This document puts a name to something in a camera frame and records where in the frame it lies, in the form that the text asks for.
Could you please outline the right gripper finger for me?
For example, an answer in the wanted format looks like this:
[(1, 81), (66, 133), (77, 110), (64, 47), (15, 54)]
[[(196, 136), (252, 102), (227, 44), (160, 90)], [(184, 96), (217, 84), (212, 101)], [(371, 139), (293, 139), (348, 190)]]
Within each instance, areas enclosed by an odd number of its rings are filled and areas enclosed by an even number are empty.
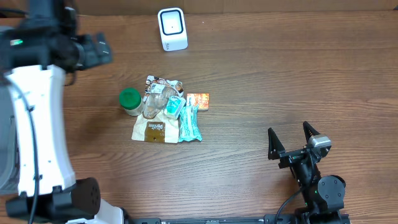
[(272, 128), (268, 129), (269, 152), (268, 154), (280, 154), (285, 152), (285, 148)]
[(316, 129), (314, 129), (307, 121), (303, 122), (303, 130), (305, 133), (305, 138), (307, 140), (307, 143), (312, 142), (314, 136), (320, 135), (320, 133)]

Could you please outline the clear jar white contents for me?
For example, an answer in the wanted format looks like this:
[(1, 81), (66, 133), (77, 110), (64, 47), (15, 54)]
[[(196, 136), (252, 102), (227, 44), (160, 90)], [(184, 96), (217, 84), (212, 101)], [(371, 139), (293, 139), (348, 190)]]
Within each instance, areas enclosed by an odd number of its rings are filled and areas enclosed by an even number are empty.
[(144, 111), (144, 102), (140, 93), (134, 88), (126, 88), (119, 94), (119, 103), (131, 116), (139, 116)]

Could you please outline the orange tissue pack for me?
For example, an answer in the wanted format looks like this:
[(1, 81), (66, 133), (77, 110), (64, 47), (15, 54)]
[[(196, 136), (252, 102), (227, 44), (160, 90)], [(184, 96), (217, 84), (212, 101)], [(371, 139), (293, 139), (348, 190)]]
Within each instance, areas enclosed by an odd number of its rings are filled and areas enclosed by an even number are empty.
[(209, 109), (209, 93), (188, 93), (187, 106), (197, 106), (198, 111), (207, 111)]

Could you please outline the teal snack packet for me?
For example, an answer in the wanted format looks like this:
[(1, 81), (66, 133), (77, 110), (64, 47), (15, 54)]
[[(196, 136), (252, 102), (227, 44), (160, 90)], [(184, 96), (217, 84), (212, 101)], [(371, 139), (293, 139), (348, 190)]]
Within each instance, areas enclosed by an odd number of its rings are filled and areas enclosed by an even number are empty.
[(202, 135), (197, 124), (197, 106), (185, 106), (180, 112), (179, 142), (202, 141)]

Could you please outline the beige dried mushroom bag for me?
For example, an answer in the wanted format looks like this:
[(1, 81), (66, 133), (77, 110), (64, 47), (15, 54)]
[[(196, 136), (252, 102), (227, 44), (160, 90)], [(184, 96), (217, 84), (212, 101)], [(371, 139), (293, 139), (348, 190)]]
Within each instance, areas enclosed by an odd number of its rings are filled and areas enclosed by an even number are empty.
[(168, 118), (164, 109), (171, 96), (184, 97), (183, 83), (149, 75), (144, 89), (144, 111), (132, 130), (131, 139), (144, 142), (178, 143), (179, 117)]

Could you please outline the small teal tissue pack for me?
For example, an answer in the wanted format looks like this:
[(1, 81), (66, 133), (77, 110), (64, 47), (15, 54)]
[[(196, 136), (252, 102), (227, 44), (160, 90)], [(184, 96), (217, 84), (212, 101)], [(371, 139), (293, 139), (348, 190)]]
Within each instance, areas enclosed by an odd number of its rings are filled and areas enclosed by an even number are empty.
[(164, 109), (164, 115), (168, 118), (177, 119), (185, 104), (186, 99), (184, 97), (171, 96)]

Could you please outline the green bottle cap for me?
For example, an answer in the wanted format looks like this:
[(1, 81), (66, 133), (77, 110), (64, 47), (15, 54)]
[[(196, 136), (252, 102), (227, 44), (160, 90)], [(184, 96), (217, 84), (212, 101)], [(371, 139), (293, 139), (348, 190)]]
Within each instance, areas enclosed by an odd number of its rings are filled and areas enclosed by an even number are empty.
[(137, 108), (142, 101), (139, 92), (134, 88), (126, 88), (119, 94), (119, 102), (123, 108), (133, 110)]

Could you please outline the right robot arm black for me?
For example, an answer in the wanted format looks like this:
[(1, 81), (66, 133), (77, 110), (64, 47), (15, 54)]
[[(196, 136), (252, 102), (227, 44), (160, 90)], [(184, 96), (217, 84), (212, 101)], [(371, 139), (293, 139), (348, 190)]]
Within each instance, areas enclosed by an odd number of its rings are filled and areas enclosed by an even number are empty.
[[(319, 133), (308, 122), (303, 122), (307, 141), (303, 148), (287, 152), (272, 128), (267, 130), (269, 139), (268, 159), (278, 160), (279, 167), (289, 168), (298, 183), (299, 190), (290, 196), (275, 215), (265, 215), (265, 223), (350, 223), (348, 215), (342, 215), (346, 182), (338, 175), (321, 176), (317, 163), (331, 149), (328, 136)], [(293, 214), (283, 214), (285, 206), (296, 196), (302, 195), (305, 206)]]

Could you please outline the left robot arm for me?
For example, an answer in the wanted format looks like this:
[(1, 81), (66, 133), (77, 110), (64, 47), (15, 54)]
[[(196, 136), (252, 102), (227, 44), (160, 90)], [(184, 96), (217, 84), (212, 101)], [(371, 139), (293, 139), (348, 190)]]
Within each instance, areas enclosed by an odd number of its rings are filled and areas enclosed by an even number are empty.
[(67, 151), (63, 89), (67, 74), (112, 61), (104, 35), (78, 35), (74, 8), (30, 1), (27, 17), (1, 34), (2, 80), (11, 96), (19, 146), (9, 217), (29, 223), (126, 223), (96, 179), (77, 179)]

